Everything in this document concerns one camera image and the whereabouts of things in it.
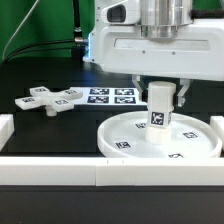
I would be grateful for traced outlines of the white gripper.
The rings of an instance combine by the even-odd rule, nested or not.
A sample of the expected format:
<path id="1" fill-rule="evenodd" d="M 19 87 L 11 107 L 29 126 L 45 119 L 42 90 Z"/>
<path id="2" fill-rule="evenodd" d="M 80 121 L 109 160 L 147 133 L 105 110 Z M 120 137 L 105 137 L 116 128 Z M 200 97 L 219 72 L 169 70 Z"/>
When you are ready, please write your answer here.
<path id="1" fill-rule="evenodd" d="M 148 90 L 141 75 L 180 80 L 177 106 L 185 104 L 192 80 L 224 81 L 224 19 L 197 19 L 174 39 L 149 39 L 138 26 L 98 25 L 91 35 L 91 59 L 106 72 L 135 74 L 139 99 Z"/>

